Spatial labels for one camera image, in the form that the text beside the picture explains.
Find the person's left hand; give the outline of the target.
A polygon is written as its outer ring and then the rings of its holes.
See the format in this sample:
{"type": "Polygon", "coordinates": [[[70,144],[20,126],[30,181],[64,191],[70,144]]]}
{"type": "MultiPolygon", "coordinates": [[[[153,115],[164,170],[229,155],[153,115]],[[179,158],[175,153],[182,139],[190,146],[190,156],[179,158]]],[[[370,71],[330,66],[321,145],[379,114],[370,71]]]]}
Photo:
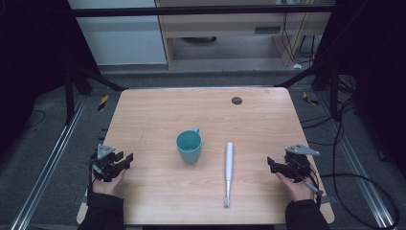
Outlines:
{"type": "Polygon", "coordinates": [[[91,186],[92,191],[97,194],[115,196],[117,194],[120,183],[124,180],[126,170],[122,170],[119,175],[112,181],[101,181],[92,175],[91,186]]]}

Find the person's right hand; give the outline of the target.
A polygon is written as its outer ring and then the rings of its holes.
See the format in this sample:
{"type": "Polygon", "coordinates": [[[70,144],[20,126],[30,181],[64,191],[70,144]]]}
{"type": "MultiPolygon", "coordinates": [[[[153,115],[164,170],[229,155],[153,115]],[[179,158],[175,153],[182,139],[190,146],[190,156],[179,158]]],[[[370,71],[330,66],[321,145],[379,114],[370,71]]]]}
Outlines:
{"type": "Polygon", "coordinates": [[[293,201],[301,201],[313,199],[315,192],[310,189],[310,181],[303,180],[301,182],[294,183],[291,179],[285,177],[281,173],[276,173],[277,178],[286,187],[293,201]]]}

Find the light wooden desk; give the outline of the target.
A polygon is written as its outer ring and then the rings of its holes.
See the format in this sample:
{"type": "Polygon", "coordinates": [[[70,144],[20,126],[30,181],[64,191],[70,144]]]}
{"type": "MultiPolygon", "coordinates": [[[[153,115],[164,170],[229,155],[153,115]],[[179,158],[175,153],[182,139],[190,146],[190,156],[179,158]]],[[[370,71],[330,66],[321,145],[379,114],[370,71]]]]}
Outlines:
{"type": "MultiPolygon", "coordinates": [[[[324,5],[335,0],[154,0],[158,8],[196,6],[248,5],[324,5]]],[[[294,55],[306,36],[322,35],[328,12],[161,15],[159,22],[167,56],[172,63],[174,44],[184,37],[221,37],[238,35],[270,35],[282,63],[293,63],[294,55]]]]}

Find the silver metal rod tool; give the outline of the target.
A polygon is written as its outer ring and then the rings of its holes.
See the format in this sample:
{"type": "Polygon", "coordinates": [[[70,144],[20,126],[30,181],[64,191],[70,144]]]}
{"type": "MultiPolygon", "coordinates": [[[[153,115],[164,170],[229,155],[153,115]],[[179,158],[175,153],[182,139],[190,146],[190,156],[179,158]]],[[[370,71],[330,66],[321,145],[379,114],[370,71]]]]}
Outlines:
{"type": "Polygon", "coordinates": [[[231,204],[231,184],[233,179],[233,166],[234,166],[234,144],[229,142],[226,145],[226,159],[225,159],[225,183],[226,194],[224,206],[229,207],[231,204]]]}

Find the black metal stand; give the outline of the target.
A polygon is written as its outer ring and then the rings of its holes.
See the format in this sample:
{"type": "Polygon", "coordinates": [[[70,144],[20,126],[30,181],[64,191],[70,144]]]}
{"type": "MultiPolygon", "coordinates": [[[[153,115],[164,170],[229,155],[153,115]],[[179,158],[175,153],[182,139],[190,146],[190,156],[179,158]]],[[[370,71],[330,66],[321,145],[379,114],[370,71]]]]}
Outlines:
{"type": "Polygon", "coordinates": [[[293,78],[282,83],[276,84],[276,87],[288,88],[294,83],[303,80],[304,78],[313,75],[315,79],[312,83],[312,88],[316,91],[324,89],[329,85],[329,113],[335,119],[339,119],[338,115],[338,62],[322,60],[314,63],[311,67],[303,70],[293,78]]]}
{"type": "Polygon", "coordinates": [[[83,66],[76,65],[68,67],[64,72],[63,78],[66,102],[66,125],[70,124],[75,116],[74,87],[77,88],[81,95],[90,95],[92,92],[92,86],[88,82],[88,78],[95,80],[114,91],[126,90],[126,87],[119,86],[118,84],[105,79],[100,73],[92,72],[83,66]]]}

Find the aluminium floor rail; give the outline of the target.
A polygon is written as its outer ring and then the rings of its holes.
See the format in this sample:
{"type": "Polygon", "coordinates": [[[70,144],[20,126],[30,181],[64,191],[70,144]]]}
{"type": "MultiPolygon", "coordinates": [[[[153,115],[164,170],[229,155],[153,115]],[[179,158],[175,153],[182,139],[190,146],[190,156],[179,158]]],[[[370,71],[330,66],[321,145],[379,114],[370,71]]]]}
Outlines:
{"type": "Polygon", "coordinates": [[[87,96],[79,96],[78,104],[74,108],[74,115],[70,122],[68,122],[61,131],[51,153],[48,157],[44,168],[38,176],[34,186],[28,195],[24,205],[15,217],[10,230],[26,230],[33,214],[37,208],[37,205],[44,195],[44,192],[54,174],[56,166],[65,152],[66,146],[69,143],[72,134],[75,131],[79,118],[85,107],[87,96]]]}
{"type": "Polygon", "coordinates": [[[380,228],[392,226],[393,230],[397,230],[395,227],[395,219],[391,216],[387,206],[384,204],[384,200],[380,196],[378,188],[372,182],[368,181],[368,174],[356,156],[355,151],[344,132],[342,123],[335,121],[330,122],[337,131],[337,144],[340,146],[341,151],[348,160],[351,172],[354,174],[378,226],[380,228]]]}

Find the black horizontal frame bar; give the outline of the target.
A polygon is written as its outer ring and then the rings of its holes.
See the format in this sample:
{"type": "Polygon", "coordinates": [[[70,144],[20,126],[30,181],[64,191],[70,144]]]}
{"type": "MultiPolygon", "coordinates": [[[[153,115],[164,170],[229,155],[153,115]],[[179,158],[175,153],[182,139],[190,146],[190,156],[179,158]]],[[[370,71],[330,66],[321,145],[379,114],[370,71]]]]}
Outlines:
{"type": "Polygon", "coordinates": [[[288,13],[288,12],[333,12],[336,6],[324,5],[248,5],[248,6],[196,6],[163,8],[126,8],[126,9],[80,9],[69,10],[74,17],[105,16],[153,16],[153,15],[200,15],[200,14],[237,14],[237,13],[288,13]]]}

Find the teal cup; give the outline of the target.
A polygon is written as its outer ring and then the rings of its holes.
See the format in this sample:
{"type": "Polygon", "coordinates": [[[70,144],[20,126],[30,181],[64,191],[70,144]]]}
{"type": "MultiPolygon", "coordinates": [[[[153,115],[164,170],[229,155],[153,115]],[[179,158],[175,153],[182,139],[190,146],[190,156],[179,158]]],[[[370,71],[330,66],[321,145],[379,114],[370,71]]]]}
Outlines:
{"type": "Polygon", "coordinates": [[[181,159],[188,165],[195,164],[201,154],[202,137],[198,127],[181,132],[176,138],[181,159]]]}

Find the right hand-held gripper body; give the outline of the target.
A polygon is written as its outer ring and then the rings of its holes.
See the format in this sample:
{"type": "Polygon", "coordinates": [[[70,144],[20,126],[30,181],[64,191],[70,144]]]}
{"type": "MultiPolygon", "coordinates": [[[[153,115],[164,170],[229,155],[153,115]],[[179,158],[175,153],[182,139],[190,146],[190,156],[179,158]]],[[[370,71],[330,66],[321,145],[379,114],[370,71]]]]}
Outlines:
{"type": "Polygon", "coordinates": [[[286,167],[285,177],[293,179],[295,182],[310,177],[311,167],[307,159],[308,155],[319,156],[320,152],[303,144],[285,148],[284,163],[282,164],[282,166],[286,167]]]}

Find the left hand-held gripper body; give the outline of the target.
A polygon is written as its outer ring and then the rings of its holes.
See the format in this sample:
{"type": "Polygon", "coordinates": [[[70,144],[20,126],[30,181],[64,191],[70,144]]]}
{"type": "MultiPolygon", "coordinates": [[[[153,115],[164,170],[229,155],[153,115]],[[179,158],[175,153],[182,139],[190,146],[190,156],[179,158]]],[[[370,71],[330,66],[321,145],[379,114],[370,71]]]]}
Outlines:
{"type": "Polygon", "coordinates": [[[91,169],[95,177],[101,181],[112,181],[122,171],[116,167],[120,161],[114,161],[115,150],[114,147],[99,144],[91,156],[91,169]]]}

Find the white cabinet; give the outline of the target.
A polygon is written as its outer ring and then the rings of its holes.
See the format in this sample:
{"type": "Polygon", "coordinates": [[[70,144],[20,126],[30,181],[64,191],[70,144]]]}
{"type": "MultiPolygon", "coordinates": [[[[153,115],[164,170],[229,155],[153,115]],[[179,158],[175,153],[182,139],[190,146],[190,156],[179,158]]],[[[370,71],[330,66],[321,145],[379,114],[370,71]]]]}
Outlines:
{"type": "MultiPolygon", "coordinates": [[[[73,10],[155,8],[154,0],[68,0],[73,10]]],[[[166,64],[157,16],[78,17],[99,66],[166,64]]]]}

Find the dark curtain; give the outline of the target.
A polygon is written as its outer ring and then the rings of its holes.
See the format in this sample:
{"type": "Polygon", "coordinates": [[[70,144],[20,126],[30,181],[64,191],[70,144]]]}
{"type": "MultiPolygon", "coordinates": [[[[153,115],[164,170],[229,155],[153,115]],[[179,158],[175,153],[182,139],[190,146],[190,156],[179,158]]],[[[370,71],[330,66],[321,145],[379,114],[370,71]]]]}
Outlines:
{"type": "Polygon", "coordinates": [[[66,58],[98,65],[68,0],[0,0],[0,159],[34,110],[35,100],[64,84],[66,58]]]}
{"type": "Polygon", "coordinates": [[[321,53],[355,77],[355,99],[383,152],[406,177],[406,0],[336,0],[321,53]]]}

